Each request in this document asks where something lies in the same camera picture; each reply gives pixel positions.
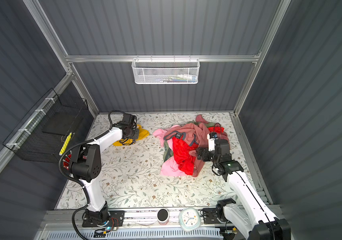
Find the cylindrical container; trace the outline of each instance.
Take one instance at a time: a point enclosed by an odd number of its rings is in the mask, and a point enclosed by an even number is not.
[[[170,219],[170,216],[168,214],[168,210],[167,209],[160,209],[158,211],[158,222],[160,225],[165,225],[168,223],[168,220]]]

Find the floral table surface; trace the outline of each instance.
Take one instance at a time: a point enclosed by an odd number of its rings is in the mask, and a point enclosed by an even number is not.
[[[100,185],[109,208],[212,206],[220,199],[237,199],[224,179],[212,173],[210,162],[204,165],[196,178],[160,175],[164,149],[152,133],[158,128],[194,121],[198,114],[136,114],[137,123],[148,130],[150,135],[134,145],[110,146],[101,155]],[[254,186],[229,113],[202,113],[202,116],[224,127],[230,140],[232,159],[242,165]],[[120,114],[111,115],[112,122],[120,121],[121,118]],[[106,114],[98,115],[89,139],[106,131],[109,125]],[[85,196],[79,185],[69,181],[57,209],[74,209],[85,204]]]

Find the clock face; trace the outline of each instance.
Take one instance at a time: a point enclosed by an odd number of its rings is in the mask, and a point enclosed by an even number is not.
[[[180,213],[181,225],[187,228],[200,226],[200,216],[195,209],[185,209]]]

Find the corrugated wall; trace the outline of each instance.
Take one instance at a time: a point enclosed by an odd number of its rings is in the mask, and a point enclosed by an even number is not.
[[[0,150],[65,72],[22,1],[0,1]]]
[[[293,1],[240,113],[296,239],[342,239],[342,1]]]
[[[15,125],[64,74],[23,2],[0,1],[0,150]],[[64,184],[55,164],[12,158],[0,175],[0,239],[32,239]]]
[[[257,54],[278,0],[41,1],[69,55]]]
[[[201,63],[197,84],[135,84],[130,63],[75,63],[101,112],[229,110],[252,63]]]
[[[279,0],[40,3],[69,55],[254,55]],[[101,112],[203,111],[233,110],[251,63],[202,63],[189,86],[137,85],[128,63],[75,66]]]

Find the clock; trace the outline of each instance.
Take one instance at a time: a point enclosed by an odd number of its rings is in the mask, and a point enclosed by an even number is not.
[[[179,214],[179,223],[185,232],[192,231],[201,225],[200,214],[192,207],[183,209]]]

